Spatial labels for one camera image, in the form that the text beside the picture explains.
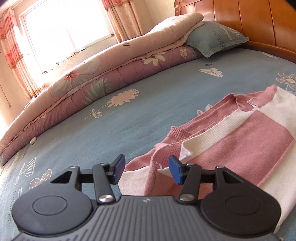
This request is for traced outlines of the pink and cream sweater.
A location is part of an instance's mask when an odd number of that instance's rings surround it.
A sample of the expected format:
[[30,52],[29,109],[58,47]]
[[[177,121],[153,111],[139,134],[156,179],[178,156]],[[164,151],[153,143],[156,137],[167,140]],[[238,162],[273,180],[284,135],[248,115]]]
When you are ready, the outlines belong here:
[[260,187],[279,202],[283,223],[295,206],[295,96],[276,85],[227,95],[130,161],[119,181],[121,193],[177,196],[171,155],[203,169],[225,166]]

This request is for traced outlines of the blue floral bed sheet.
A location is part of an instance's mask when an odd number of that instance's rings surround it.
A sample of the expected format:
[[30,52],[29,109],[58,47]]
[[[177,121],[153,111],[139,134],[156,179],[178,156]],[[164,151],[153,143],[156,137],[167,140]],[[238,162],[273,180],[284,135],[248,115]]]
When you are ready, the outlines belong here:
[[295,77],[295,64],[267,53],[236,48],[171,67],[93,102],[27,144],[1,173],[1,240],[18,235],[15,201],[49,176],[78,165],[90,169],[150,151],[172,126],[195,118],[230,93],[246,94]]

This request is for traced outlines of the folded pink floral quilt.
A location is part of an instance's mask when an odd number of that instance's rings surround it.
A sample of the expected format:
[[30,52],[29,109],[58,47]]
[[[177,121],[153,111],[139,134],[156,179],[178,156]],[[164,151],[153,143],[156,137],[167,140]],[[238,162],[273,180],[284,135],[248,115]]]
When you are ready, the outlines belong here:
[[172,16],[147,34],[88,58],[30,101],[1,139],[1,165],[37,137],[98,99],[173,66],[196,59],[185,47],[203,15]]

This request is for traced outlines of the grey-green flower pillow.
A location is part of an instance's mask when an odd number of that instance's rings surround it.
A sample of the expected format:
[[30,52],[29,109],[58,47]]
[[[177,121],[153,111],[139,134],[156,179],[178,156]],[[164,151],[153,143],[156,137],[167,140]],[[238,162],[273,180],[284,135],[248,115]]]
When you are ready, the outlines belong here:
[[185,45],[198,50],[206,58],[249,41],[248,37],[231,27],[212,21],[202,23],[202,26],[189,34]]

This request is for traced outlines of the orange patterned right curtain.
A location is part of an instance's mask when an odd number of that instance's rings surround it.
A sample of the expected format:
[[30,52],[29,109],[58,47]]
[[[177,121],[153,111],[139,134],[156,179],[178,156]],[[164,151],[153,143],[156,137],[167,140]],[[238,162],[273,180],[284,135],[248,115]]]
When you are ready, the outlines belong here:
[[133,1],[102,0],[117,41],[124,42],[144,34]]

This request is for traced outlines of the orange patterned curtain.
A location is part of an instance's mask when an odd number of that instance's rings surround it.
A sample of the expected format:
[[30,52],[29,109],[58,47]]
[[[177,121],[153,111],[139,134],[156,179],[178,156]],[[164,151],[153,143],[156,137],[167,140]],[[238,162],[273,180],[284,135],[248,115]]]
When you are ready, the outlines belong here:
[[144,34],[133,1],[102,0],[117,41],[124,42]]
[[41,93],[41,88],[32,79],[20,49],[20,30],[12,8],[4,11],[1,18],[1,46],[4,56],[17,83],[25,96],[31,100]]

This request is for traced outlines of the orange patterned left curtain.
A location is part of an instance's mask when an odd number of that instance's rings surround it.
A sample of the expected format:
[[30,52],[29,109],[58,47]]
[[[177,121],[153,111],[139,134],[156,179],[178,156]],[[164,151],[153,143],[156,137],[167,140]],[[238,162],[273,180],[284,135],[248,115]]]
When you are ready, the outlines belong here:
[[25,96],[31,100],[41,93],[41,88],[32,79],[20,49],[20,30],[12,8],[4,11],[1,18],[1,46],[4,56],[17,83]]

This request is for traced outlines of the wooden headboard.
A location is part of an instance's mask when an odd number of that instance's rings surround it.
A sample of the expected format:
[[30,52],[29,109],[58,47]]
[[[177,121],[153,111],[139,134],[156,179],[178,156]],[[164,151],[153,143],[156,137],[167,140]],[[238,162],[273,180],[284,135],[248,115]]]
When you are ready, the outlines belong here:
[[295,9],[286,1],[175,1],[174,7],[176,15],[201,13],[243,33],[247,49],[295,62]]

